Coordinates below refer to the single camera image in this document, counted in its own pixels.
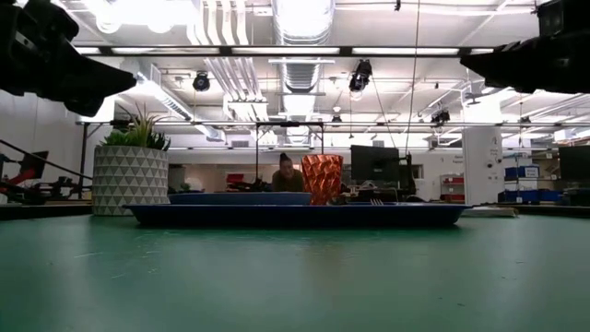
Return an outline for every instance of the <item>white geometric planter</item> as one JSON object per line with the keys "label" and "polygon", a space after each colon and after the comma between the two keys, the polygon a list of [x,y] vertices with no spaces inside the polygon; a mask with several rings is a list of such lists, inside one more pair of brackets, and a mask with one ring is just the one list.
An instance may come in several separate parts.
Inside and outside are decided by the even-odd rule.
{"label": "white geometric planter", "polygon": [[131,216],[125,204],[168,204],[168,154],[153,148],[96,147],[92,211]]}

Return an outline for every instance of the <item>hair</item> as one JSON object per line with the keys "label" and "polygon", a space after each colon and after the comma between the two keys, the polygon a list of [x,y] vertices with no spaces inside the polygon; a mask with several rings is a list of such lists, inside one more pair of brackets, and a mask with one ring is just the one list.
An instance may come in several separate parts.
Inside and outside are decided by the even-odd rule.
{"label": "hair", "polygon": [[289,158],[284,152],[280,154],[279,163],[283,163],[283,161],[291,161],[291,158]]}

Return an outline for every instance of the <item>black monitor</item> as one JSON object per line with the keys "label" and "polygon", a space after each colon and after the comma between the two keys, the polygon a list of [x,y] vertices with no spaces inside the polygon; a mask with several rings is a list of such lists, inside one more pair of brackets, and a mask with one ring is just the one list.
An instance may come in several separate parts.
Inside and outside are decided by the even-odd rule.
{"label": "black monitor", "polygon": [[[44,160],[47,160],[47,157],[49,157],[49,151],[34,152],[31,154],[43,158]],[[28,154],[25,155],[25,157],[20,162],[20,172],[23,173],[28,170],[35,171],[35,175],[31,180],[41,179],[43,176],[43,171],[45,170],[45,161],[39,160]]]}
{"label": "black monitor", "polygon": [[590,180],[590,146],[560,148],[561,179]]}
{"label": "black monitor", "polygon": [[352,180],[361,184],[367,180],[398,182],[399,150],[397,148],[377,148],[351,146]]}

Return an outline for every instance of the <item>person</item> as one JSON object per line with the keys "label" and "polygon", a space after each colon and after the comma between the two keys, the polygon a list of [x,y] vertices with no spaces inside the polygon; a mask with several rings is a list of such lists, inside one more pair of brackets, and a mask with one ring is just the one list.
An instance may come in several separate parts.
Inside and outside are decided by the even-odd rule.
{"label": "person", "polygon": [[279,167],[280,169],[273,174],[274,192],[302,193],[305,191],[303,173],[293,169],[293,160],[285,153],[280,154]]}

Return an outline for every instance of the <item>blue tray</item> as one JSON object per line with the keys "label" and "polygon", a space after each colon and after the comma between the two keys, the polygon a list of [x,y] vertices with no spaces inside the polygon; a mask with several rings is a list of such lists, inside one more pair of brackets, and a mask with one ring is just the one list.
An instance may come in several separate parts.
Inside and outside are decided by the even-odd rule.
{"label": "blue tray", "polygon": [[310,193],[192,193],[169,196],[173,205],[309,205]]}
{"label": "blue tray", "polygon": [[385,206],[198,206],[128,205],[137,220],[153,226],[239,228],[344,228],[449,226],[470,207],[403,203]]}

